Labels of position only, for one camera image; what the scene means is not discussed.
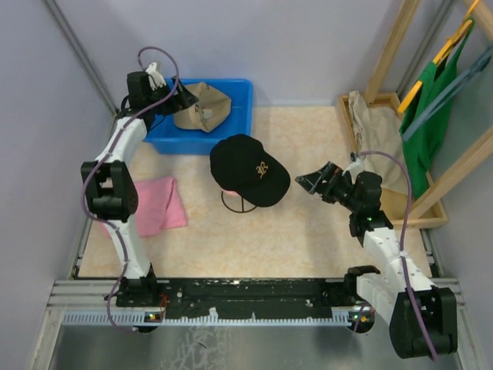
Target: gold lettering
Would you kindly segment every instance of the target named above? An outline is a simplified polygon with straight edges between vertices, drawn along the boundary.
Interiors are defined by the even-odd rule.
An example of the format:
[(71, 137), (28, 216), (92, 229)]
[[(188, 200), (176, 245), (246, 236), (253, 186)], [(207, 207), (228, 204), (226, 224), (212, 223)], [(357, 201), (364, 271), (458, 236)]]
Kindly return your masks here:
[(257, 166), (257, 172), (260, 175), (260, 178), (262, 178), (263, 175), (267, 173), (269, 166), (265, 164), (265, 162), (260, 162), (260, 165)]

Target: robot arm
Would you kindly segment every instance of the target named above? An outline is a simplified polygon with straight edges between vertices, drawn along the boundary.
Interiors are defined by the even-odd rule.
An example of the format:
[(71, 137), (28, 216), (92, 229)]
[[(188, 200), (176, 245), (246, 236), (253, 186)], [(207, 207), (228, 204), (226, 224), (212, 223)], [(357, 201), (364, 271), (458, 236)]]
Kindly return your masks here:
[(348, 270), (344, 277), (348, 293), (369, 302), (387, 322), (392, 345), (402, 358), (429, 355), (428, 339), (438, 354), (456, 352), (454, 294), (449, 288), (438, 288), (401, 250), (391, 222), (380, 209), (381, 177), (364, 171), (360, 158), (352, 159), (345, 171), (329, 162), (316, 172), (296, 178), (308, 193), (318, 193), (323, 201), (338, 202), (351, 211), (351, 236), (378, 262), (381, 271), (373, 266)]
[[(127, 76), (129, 90), (129, 115), (155, 105), (170, 93), (163, 76), (159, 73), (159, 63), (152, 63), (146, 71), (132, 72)], [(120, 113), (116, 129), (106, 148), (93, 162), (82, 165), (82, 178), (88, 182), (86, 201), (89, 211), (100, 220), (109, 220), (115, 228), (105, 224), (121, 264), (126, 263), (119, 235), (126, 246), (128, 266), (124, 284), (140, 281), (153, 275), (152, 266), (143, 250), (142, 241), (136, 228), (135, 212), (139, 203), (136, 188), (129, 174), (128, 165), (136, 147), (141, 143), (156, 115), (169, 115), (192, 106), (198, 100), (178, 80), (174, 95), (139, 117), (124, 116)], [(100, 162), (100, 168), (92, 178), (91, 171)]]

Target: gray wall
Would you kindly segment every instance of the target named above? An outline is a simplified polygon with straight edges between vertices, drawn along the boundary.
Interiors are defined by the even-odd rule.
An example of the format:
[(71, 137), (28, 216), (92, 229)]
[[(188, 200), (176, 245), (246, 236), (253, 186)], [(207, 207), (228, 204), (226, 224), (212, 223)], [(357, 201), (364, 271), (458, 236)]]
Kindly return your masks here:
[[(493, 1), (488, 0), (493, 8)], [(446, 35), (457, 27), (465, 8), (454, 5), (449, 20), (433, 53), (443, 44)], [(481, 53), (488, 41), (476, 28), (464, 49), (459, 66), (468, 66)], [(493, 62), (481, 77), (468, 85), (454, 101), (444, 145), (433, 163), (432, 174), (438, 178), (493, 123)], [(468, 309), (482, 341), (484, 353), (493, 368), (493, 158), (477, 168), (444, 199), (450, 222), (431, 232), (445, 270), (458, 277)]]
[(0, 368), (25, 369), (110, 113), (39, 0), (0, 2)]
[[(283, 105), (333, 103), (338, 94), (364, 89), (402, 1), (57, 3), (115, 97), (126, 94), (122, 75), (138, 68), (137, 51), (152, 44), (176, 57), (183, 76), (248, 78), (257, 104)], [(440, 3), (421, 2), (384, 89), (397, 88)]]

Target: green bag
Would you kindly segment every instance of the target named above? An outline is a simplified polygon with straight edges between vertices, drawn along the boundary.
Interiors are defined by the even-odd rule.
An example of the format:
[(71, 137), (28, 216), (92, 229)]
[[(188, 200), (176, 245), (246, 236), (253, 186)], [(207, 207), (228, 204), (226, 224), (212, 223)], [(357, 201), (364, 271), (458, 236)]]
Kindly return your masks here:
[[(418, 80), (423, 83), (418, 94), (409, 105), (402, 120), (401, 135), (418, 118), (423, 110), (457, 77), (457, 61), (474, 27), (470, 27), (450, 62), (445, 59), (439, 66), (429, 62)], [(428, 121), (426, 121), (407, 142), (402, 142), (402, 150), (406, 159), (407, 171), (411, 178), (414, 198), (417, 199), (428, 188), (426, 173), (431, 161), (435, 158), (447, 131), (448, 119), (453, 99), (448, 101)]]

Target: yellow strap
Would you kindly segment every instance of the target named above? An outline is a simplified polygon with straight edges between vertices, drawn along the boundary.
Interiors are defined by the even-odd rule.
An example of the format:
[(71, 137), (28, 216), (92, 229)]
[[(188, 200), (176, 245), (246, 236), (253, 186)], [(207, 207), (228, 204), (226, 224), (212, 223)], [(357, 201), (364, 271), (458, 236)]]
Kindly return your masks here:
[[(464, 18), (462, 19), (462, 23), (451, 37), (447, 38), (447, 42), (440, 49), (438, 54), (433, 58), (433, 63), (438, 66), (442, 63), (452, 52), (452, 49), (467, 35), (470, 27), (472, 27), (472, 20), (469, 19), (471, 17), (472, 12), (475, 10), (476, 5), (481, 0), (475, 0), (469, 9), (466, 11)], [(420, 88), (423, 86), (421, 81), (416, 81), (414, 86), (409, 90), (407, 95), (402, 99), (401, 104), (397, 108), (397, 113), (404, 113), (407, 108), (410, 106), (414, 97), (418, 94)]]

